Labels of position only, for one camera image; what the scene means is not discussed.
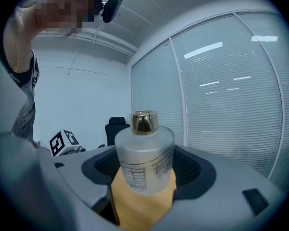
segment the gold bottle cap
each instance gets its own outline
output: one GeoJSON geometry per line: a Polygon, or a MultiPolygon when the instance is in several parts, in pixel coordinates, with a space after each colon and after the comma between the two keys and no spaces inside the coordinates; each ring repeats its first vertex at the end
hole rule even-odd
{"type": "Polygon", "coordinates": [[[148,135],[158,130],[156,111],[136,111],[130,114],[131,131],[137,135],[148,135]]]}

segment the window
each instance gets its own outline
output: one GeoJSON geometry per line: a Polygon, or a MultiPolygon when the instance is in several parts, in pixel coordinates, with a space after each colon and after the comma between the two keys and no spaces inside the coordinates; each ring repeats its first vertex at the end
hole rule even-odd
{"type": "Polygon", "coordinates": [[[169,41],[132,69],[132,110],[155,110],[158,124],[171,129],[175,143],[183,144],[181,91],[169,41]]]}
{"type": "Polygon", "coordinates": [[[238,159],[268,177],[280,141],[281,98],[253,36],[230,15],[172,41],[182,72],[187,146],[238,159]]]}
{"type": "Polygon", "coordinates": [[[284,131],[280,150],[269,179],[284,191],[289,190],[289,28],[271,13],[238,15],[265,47],[276,69],[284,101],[284,131]]]}

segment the white ceiling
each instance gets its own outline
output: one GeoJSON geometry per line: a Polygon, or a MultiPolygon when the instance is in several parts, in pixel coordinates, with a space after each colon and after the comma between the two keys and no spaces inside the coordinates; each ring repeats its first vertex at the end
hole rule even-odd
{"type": "Polygon", "coordinates": [[[154,30],[180,13],[211,1],[124,0],[112,22],[84,24],[84,27],[89,28],[84,28],[83,33],[78,33],[77,37],[132,56],[154,30]]]}
{"type": "Polygon", "coordinates": [[[180,0],[124,0],[114,20],[101,30],[139,47],[139,36],[154,28],[165,11],[179,4],[180,0]]]}

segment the person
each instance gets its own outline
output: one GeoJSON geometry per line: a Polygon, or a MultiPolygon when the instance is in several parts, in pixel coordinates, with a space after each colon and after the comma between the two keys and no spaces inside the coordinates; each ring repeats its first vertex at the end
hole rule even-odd
{"type": "Polygon", "coordinates": [[[39,67],[32,51],[33,39],[44,30],[81,28],[82,22],[94,10],[94,0],[29,0],[20,3],[0,33],[0,58],[10,77],[26,94],[12,128],[15,136],[33,140],[35,119],[34,87],[39,78],[39,67]]]}

